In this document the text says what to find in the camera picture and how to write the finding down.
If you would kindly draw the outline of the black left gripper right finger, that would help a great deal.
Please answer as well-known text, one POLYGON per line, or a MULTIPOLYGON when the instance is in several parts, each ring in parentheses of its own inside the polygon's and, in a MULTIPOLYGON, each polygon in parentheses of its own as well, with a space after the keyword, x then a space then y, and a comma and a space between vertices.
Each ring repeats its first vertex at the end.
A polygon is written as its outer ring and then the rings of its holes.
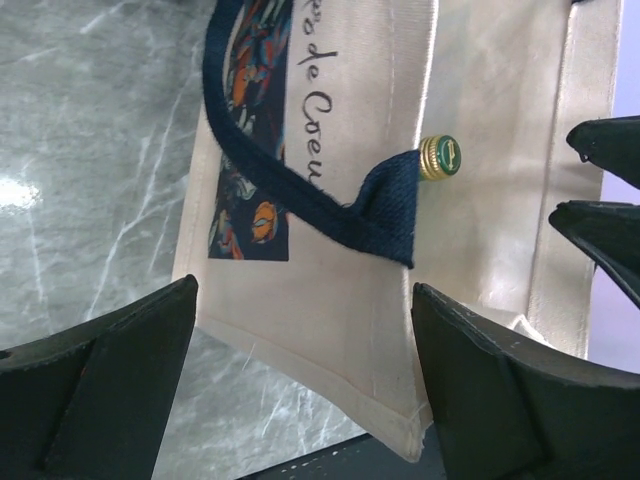
POLYGON ((547 347, 426 284, 411 315, 448 478, 638 478, 638 375, 547 347))

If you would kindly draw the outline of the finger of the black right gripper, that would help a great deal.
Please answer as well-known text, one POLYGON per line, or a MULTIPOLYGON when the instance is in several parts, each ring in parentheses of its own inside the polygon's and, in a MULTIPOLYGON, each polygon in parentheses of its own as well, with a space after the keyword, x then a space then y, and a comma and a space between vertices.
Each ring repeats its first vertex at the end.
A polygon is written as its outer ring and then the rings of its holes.
POLYGON ((639 307, 639 206, 602 201, 560 203, 549 223, 601 268, 639 307))
POLYGON ((587 120, 567 135, 583 163, 591 163, 639 188, 639 116, 587 120))

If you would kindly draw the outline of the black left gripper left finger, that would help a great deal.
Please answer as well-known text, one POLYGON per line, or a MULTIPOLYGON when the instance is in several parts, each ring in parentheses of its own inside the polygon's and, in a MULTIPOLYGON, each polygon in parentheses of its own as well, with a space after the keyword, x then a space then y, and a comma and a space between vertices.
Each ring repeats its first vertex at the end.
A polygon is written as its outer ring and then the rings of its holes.
POLYGON ((195 324, 188 275, 1 352, 4 479, 149 479, 195 324))

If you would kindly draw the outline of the green glass bottle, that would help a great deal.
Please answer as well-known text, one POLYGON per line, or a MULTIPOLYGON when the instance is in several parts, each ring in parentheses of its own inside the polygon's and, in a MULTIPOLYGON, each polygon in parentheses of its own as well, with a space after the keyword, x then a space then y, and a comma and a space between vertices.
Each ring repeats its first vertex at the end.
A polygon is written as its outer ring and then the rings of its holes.
POLYGON ((419 144, 421 181, 440 181, 454 176, 460 169, 459 143, 450 135, 425 137, 419 144))

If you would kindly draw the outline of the beige canvas tote bag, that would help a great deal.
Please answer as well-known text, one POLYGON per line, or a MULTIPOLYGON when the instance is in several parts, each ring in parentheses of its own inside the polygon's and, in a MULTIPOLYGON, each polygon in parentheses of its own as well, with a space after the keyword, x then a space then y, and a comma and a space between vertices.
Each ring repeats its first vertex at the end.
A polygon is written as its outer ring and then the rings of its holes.
POLYGON ((415 283, 586 353, 591 261, 547 216, 595 200, 565 135, 607 116, 619 1, 221 1, 174 273, 206 334, 416 461, 433 415, 415 283), (421 181, 450 135, 459 171, 421 181))

